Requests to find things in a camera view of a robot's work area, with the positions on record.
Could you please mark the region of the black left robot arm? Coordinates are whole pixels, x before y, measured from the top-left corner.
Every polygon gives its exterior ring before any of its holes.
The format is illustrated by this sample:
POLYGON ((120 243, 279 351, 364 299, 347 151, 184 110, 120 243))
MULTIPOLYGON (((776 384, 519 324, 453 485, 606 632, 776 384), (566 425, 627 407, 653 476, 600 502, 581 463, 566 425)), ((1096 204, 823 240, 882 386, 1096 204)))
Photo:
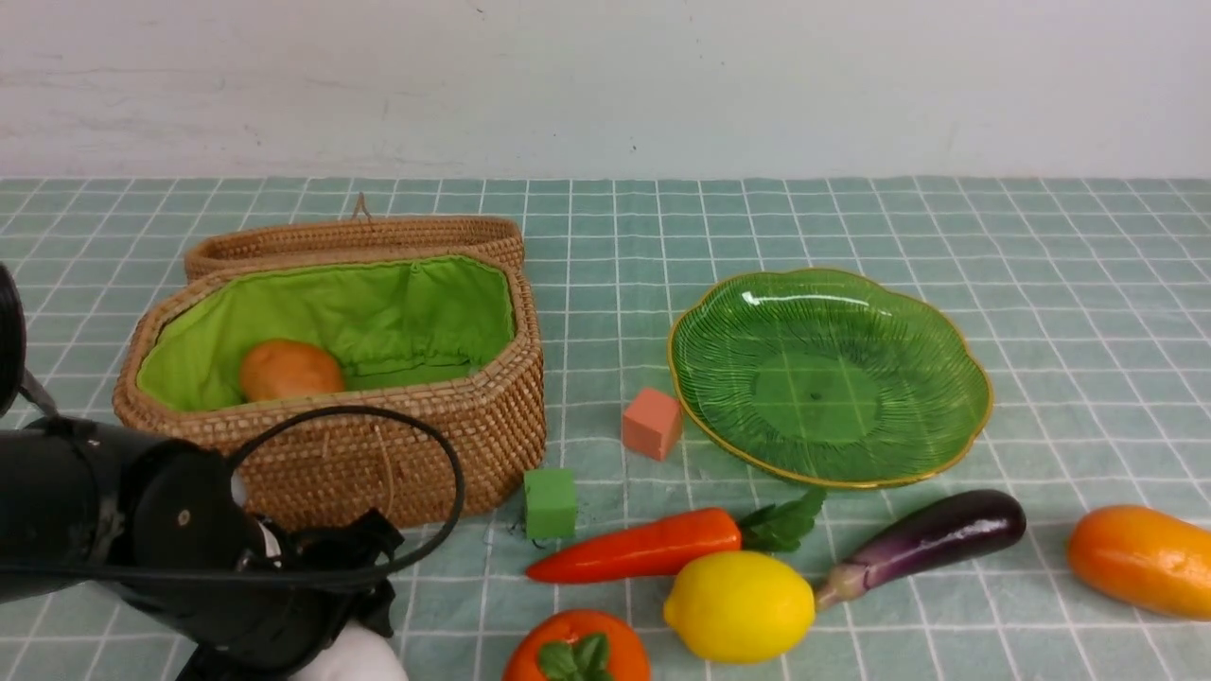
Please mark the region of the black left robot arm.
POLYGON ((218 452, 61 414, 25 367, 25 311, 2 271, 2 407, 42 417, 2 433, 2 601, 94 582, 190 639, 182 680, 403 680, 394 586, 322 577, 371 568, 401 543, 371 510, 289 532, 247 513, 218 452))

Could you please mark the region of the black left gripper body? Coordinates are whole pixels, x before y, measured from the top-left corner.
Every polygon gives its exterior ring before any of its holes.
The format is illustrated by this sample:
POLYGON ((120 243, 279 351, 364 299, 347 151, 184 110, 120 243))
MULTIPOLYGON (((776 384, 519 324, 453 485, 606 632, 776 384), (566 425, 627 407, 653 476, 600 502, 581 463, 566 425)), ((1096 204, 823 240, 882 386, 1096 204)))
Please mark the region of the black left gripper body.
MULTIPOLYGON (((260 525, 266 573, 368 568, 404 539, 377 510, 342 527, 286 533, 260 525)), ((195 643, 179 680, 289 680, 328 647, 351 620, 384 639, 396 590, 381 578, 363 585, 272 585, 208 580, 176 590, 176 629, 195 643)))

